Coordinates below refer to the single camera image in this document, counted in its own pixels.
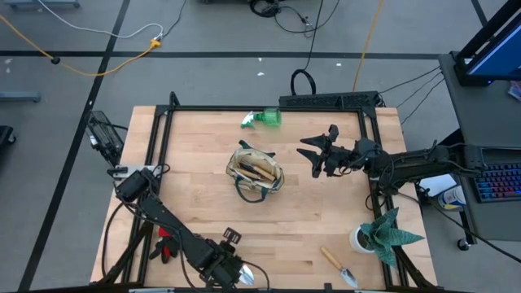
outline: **metal bracket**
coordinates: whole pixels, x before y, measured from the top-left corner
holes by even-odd
[[[133,166],[123,166],[117,165],[115,168],[110,168],[107,170],[107,174],[114,178],[114,180],[120,181],[126,179],[128,176],[132,175],[132,173],[136,171],[141,171],[144,168],[150,170],[150,172],[154,173],[154,176],[160,175],[163,172],[164,166],[146,166],[146,165],[133,165]]]

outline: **red tool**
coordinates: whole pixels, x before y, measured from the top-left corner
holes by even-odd
[[[155,250],[150,254],[149,259],[155,259],[161,254],[161,262],[166,264],[169,262],[170,257],[176,257],[177,251],[179,250],[179,244],[177,241],[163,228],[159,229],[159,236],[157,243],[155,244]]]

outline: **potted plant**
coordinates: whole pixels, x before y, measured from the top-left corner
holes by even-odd
[[[362,224],[354,229],[349,235],[352,248],[360,253],[375,253],[381,261],[395,268],[396,257],[392,247],[423,239],[423,236],[392,228],[397,215],[398,208],[393,208],[372,224]]]

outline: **yellow cable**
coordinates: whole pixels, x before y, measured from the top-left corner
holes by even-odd
[[[33,43],[31,40],[29,40],[25,35],[23,35],[23,33],[21,33],[18,29],[15,28],[14,25],[12,25],[9,20],[7,20],[3,15],[0,15],[0,20],[2,20],[5,24],[7,24],[7,26],[13,31],[15,32],[18,37],[21,37],[23,38],[29,45],[31,45],[34,49],[38,50],[40,53],[42,53],[44,56],[46,56],[47,58],[53,60],[55,57],[53,57],[52,55],[50,55],[49,53],[45,52],[42,48],[40,48],[39,46],[37,46],[35,43]],[[128,59],[126,61],[124,61],[122,64],[120,64],[119,66],[115,67],[114,69],[112,70],[109,70],[107,72],[103,72],[103,73],[86,73],[86,72],[83,72],[81,70],[78,70],[64,62],[60,62],[59,65],[61,65],[62,67],[72,71],[72,72],[75,72],[75,73],[78,73],[78,74],[81,74],[82,76],[85,76],[85,77],[103,77],[103,76],[106,76],[107,74],[111,74],[111,73],[114,73],[118,70],[120,70],[122,67],[124,67],[126,64],[134,61],[134,60],[137,60],[137,59],[140,59],[141,57],[143,57],[144,55],[148,54],[150,51],[154,50],[155,48],[157,47],[160,47],[161,46],[161,43],[157,40],[151,40],[151,44],[150,46],[148,47],[147,50],[145,50],[144,52],[142,52],[140,55],[137,55],[136,57],[133,57],[131,59]]]
[[[371,29],[369,30],[369,35],[367,35],[367,40],[366,40],[366,44],[364,45],[364,50],[361,53],[360,63],[358,64],[355,81],[352,83],[352,91],[355,91],[357,89],[357,81],[358,81],[358,75],[360,74],[361,65],[364,63],[364,58],[366,57],[367,48],[369,47],[369,43],[371,41],[371,38],[373,37],[373,31],[374,31],[374,28],[376,27],[376,21],[378,20],[378,16],[380,15],[382,6],[383,6],[383,0],[380,0],[380,2],[378,3],[378,10],[374,14],[373,23],[371,24]]]

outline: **bag handle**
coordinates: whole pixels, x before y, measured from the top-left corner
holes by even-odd
[[[262,189],[260,190],[260,199],[255,199],[255,200],[247,199],[243,195],[243,192],[241,191],[241,189],[239,188],[239,182],[241,180],[243,180],[242,177],[237,177],[237,179],[235,179],[235,189],[237,189],[237,193],[239,194],[241,199],[244,199],[244,201],[247,202],[247,203],[261,203],[261,202],[263,202],[266,199],[266,195],[268,194],[268,189],[265,188],[265,187],[262,187]]]
[[[249,150],[249,149],[253,149],[253,147],[251,147],[249,144],[247,144],[244,140],[239,140],[239,145],[241,145],[241,147],[243,147],[244,150]],[[263,152],[262,153],[266,154],[268,157],[270,158],[273,158],[275,157],[275,153],[266,153],[266,152]]]

